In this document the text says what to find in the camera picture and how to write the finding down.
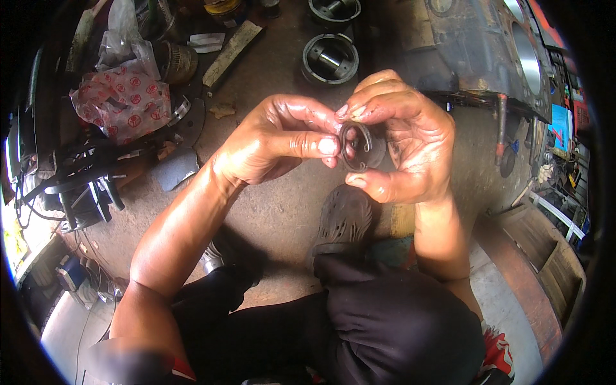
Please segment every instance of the metal pipe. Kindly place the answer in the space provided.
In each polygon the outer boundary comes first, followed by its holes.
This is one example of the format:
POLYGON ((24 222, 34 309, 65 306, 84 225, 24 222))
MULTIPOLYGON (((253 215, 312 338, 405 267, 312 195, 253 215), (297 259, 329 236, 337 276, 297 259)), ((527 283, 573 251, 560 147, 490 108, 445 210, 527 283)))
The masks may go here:
POLYGON ((529 165, 533 165, 535 161, 535 147, 537 147, 537 129, 539 127, 539 119, 535 116, 532 121, 532 134, 530 136, 530 156, 529 165))
POLYGON ((332 57, 331 55, 328 55, 325 52, 322 52, 319 56, 318 56, 318 61, 323 63, 324 66, 326 66, 327 68, 331 69, 332 71, 336 71, 338 69, 338 67, 340 67, 341 61, 332 57))
POLYGON ((507 95, 498 94, 498 134, 496 135, 496 157, 494 165, 503 163, 505 152, 505 127, 507 126, 507 95))

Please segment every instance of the white plastic bag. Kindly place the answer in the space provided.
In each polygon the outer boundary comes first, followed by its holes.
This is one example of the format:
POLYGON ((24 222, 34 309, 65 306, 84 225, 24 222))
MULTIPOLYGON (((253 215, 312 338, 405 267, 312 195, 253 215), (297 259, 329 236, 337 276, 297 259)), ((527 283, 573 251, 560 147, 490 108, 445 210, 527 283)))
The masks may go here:
POLYGON ((79 89, 69 96, 77 115, 96 124, 118 145, 171 120, 169 85, 145 74, 136 59, 108 71, 85 74, 79 89))
POLYGON ((160 80, 152 44, 139 34, 134 0, 113 1, 109 9, 108 27, 100 42, 96 70, 108 71, 136 57, 146 74, 160 80))

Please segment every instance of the piston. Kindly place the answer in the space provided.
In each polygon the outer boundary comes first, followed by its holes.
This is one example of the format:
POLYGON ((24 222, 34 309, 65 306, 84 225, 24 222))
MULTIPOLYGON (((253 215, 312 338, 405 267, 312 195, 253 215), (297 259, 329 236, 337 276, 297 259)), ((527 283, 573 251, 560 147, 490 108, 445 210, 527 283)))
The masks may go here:
POLYGON ((328 28, 345 28, 359 16, 359 0, 308 0, 312 18, 328 28))
POLYGON ((359 54, 347 36, 321 34, 306 44, 302 55, 302 73, 315 84, 342 84, 359 67, 359 54))

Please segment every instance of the cable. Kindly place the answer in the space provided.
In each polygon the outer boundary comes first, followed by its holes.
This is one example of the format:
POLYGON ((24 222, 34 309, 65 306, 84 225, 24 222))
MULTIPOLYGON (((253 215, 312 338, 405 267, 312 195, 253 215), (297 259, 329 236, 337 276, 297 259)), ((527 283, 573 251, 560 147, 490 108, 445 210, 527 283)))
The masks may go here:
MULTIPOLYGON (((100 264, 98 265, 99 265, 99 277, 101 277, 100 264)), ((99 287, 96 289, 96 292, 100 290, 101 282, 102 282, 102 279, 99 279, 99 287)), ((74 385, 77 385, 77 376, 79 375, 79 350, 81 349, 81 340, 83 339, 83 333, 86 330, 87 321, 90 319, 90 314, 92 314, 92 309, 94 309, 94 304, 96 304, 96 299, 94 299, 92 306, 90 306, 90 310, 87 312, 86 322, 83 324, 83 329, 81 329, 81 336, 79 337, 79 342, 77 343, 77 359, 75 361, 75 380, 73 381, 74 385)))
MULTIPOLYGON (((90 239, 87 237, 87 234, 85 231, 81 231, 84 235, 84 237, 86 237, 86 240, 88 242, 88 244, 90 245, 90 247, 92 248, 92 250, 94 250, 94 254, 98 254, 98 252, 96 251, 96 248, 92 245, 92 242, 90 242, 90 239)), ((100 286, 103 282, 103 276, 102 273, 105 273, 105 276, 107 277, 107 282, 111 282, 111 286, 112 286, 112 294, 113 294, 113 313, 111 314, 111 320, 109 321, 109 325, 107 325, 107 329, 105 330, 105 332, 103 333, 103 335, 99 338, 98 341, 96 341, 96 343, 99 343, 103 340, 103 338, 105 337, 105 335, 107 334, 107 332, 109 331, 109 329, 111 328, 111 322, 113 321, 113 315, 115 314, 115 310, 118 304, 118 300, 115 294, 115 284, 113 282, 113 280, 111 279, 111 277, 109 277, 109 274, 107 274, 106 271, 104 271, 101 267, 100 267, 100 263, 97 262, 97 265, 99 265, 99 287, 96 289, 96 291, 100 291, 100 286)), ((78 369, 79 369, 79 348, 81 348, 81 339, 83 338, 83 333, 86 330, 86 325, 87 325, 87 320, 90 317, 90 312, 92 311, 92 309, 94 308, 94 304, 92 304, 92 307, 90 308, 90 311, 87 314, 87 318, 86 318, 86 323, 83 325, 83 329, 81 330, 81 337, 79 337, 79 344, 77 345, 77 360, 75 363, 75 381, 74 384, 77 385, 77 375, 78 373, 78 369)), ((83 385, 83 381, 86 378, 86 370, 83 370, 83 377, 81 378, 81 385, 83 385)))

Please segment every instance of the fingernail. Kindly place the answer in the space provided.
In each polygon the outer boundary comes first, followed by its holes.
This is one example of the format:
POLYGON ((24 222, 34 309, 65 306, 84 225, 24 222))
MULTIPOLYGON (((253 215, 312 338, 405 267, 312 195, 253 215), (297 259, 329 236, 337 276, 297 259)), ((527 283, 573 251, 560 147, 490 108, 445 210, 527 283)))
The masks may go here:
POLYGON ((365 110, 366 106, 361 106, 360 108, 356 109, 351 113, 351 118, 357 118, 358 116, 361 116, 365 110))
POLYGON ((335 155, 338 152, 338 142, 332 137, 324 137, 318 142, 318 150, 323 155, 335 155))
POLYGON ((347 185, 358 187, 358 188, 364 188, 368 185, 368 183, 362 178, 352 176, 349 178, 349 180, 347 180, 347 185))
POLYGON ((338 111, 336 111, 336 115, 338 115, 338 117, 340 118, 343 118, 344 114, 346 114, 346 111, 348 110, 349 110, 349 105, 345 104, 338 111))

